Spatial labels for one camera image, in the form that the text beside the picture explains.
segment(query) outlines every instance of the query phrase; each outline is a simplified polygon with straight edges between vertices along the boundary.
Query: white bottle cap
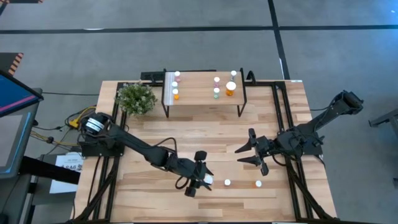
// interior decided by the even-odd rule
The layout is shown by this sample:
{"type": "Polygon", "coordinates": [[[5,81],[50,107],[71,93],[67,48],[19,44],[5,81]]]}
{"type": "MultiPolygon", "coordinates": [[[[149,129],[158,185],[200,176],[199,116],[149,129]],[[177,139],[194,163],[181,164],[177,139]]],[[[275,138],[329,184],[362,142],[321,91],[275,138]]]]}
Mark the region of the white bottle cap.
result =
{"type": "Polygon", "coordinates": [[[257,180],[257,181],[256,181],[256,187],[261,187],[261,185],[262,185],[261,181],[260,181],[260,180],[257,180]]]}
{"type": "Polygon", "coordinates": [[[228,83],[226,84],[226,88],[227,88],[228,90],[235,90],[235,89],[236,89],[236,83],[235,83],[235,82],[228,82],[228,83]]]}
{"type": "Polygon", "coordinates": [[[207,184],[213,184],[213,177],[211,175],[206,174],[205,179],[203,180],[207,184]]]}
{"type": "Polygon", "coordinates": [[[231,181],[229,179],[224,180],[224,185],[225,186],[231,185],[231,181]]]}

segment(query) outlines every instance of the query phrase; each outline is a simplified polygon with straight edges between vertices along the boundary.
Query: monitor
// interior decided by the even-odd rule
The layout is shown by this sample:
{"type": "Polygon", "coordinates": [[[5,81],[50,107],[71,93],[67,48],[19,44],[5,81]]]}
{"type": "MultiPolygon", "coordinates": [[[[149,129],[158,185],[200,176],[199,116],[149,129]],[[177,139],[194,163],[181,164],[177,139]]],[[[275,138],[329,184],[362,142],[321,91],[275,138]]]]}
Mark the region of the monitor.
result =
{"type": "Polygon", "coordinates": [[[0,70],[0,118],[43,100],[43,96],[0,70]]]}

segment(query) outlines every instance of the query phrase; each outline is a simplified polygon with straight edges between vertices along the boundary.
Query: concrete floor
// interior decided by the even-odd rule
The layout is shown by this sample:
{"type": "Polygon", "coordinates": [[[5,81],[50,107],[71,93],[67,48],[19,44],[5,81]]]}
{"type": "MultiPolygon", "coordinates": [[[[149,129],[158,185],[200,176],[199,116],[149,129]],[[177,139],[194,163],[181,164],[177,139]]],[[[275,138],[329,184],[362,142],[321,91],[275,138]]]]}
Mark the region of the concrete floor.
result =
{"type": "MultiPolygon", "coordinates": [[[[398,24],[398,2],[392,0],[274,4],[280,26],[398,24]]],[[[0,17],[0,30],[271,25],[266,0],[48,0],[10,4],[0,17]]],[[[338,216],[398,223],[392,182],[398,177],[398,139],[389,125],[368,126],[369,119],[398,107],[398,30],[301,30],[281,36],[290,77],[304,81],[311,108],[327,106],[344,89],[365,100],[360,114],[340,117],[320,131],[338,216]]],[[[97,93],[102,80],[133,80],[142,71],[163,68],[244,67],[260,79],[282,79],[273,31],[14,34],[0,35],[0,43],[0,52],[25,54],[16,78],[45,91],[97,93]]],[[[58,126],[96,100],[45,95],[37,120],[43,127],[58,126]]],[[[33,139],[26,154],[37,157],[49,149],[33,139]]],[[[38,207],[34,223],[62,222],[70,211],[71,202],[38,207]]]]}

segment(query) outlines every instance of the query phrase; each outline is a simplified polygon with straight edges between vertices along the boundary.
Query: potted plant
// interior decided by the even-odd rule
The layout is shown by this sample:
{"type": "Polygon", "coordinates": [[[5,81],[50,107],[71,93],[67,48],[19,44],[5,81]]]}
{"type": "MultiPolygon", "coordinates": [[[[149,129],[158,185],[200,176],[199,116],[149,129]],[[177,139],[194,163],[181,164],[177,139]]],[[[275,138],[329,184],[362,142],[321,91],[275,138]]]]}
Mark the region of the potted plant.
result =
{"type": "Polygon", "coordinates": [[[118,90],[116,102],[128,115],[142,115],[153,110],[157,101],[152,88],[141,82],[135,84],[123,84],[118,90]]]}

